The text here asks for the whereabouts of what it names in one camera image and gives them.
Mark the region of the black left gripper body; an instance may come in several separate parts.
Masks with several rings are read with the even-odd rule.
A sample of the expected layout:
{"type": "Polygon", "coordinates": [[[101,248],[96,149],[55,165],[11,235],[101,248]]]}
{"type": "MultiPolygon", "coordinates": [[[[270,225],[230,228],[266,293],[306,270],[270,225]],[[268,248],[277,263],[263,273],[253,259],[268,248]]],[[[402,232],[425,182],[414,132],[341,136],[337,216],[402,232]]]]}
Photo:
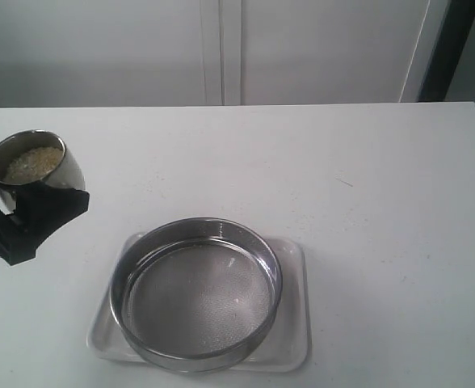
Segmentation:
{"type": "Polygon", "coordinates": [[[0,210],[0,258],[14,266],[35,257],[35,245],[23,223],[13,213],[0,210]]]}

